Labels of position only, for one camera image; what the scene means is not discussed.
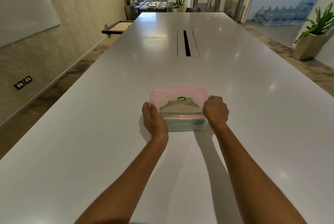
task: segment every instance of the stack of water bottles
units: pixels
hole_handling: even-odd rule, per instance
[[[254,20],[261,22],[263,26],[301,25],[317,1],[318,0],[302,0],[295,9],[293,7],[288,9],[285,7],[281,9],[276,7],[273,10],[269,7],[265,10],[264,7],[262,7],[256,12]]]

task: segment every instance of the table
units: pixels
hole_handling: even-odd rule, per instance
[[[191,30],[199,56],[177,56]],[[143,13],[0,161],[0,223],[73,223],[142,150],[142,104],[203,86],[308,223],[332,223],[334,99],[223,13]],[[241,223],[215,136],[170,133],[133,223]]]

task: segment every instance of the pink lid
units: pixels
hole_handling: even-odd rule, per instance
[[[151,92],[150,102],[164,119],[204,119],[204,102],[209,94],[203,87],[162,87]]]

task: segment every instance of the hand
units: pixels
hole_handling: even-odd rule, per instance
[[[209,96],[204,102],[203,115],[208,119],[210,126],[225,124],[229,110],[220,96]]]
[[[168,142],[168,128],[164,118],[154,104],[149,107],[148,102],[143,105],[144,126],[150,133],[152,140]]]

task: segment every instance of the person's left hand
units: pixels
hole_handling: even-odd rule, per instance
[[[148,102],[143,105],[144,126],[150,133],[152,140],[168,142],[168,128],[164,118],[160,115],[154,104],[149,107]]]

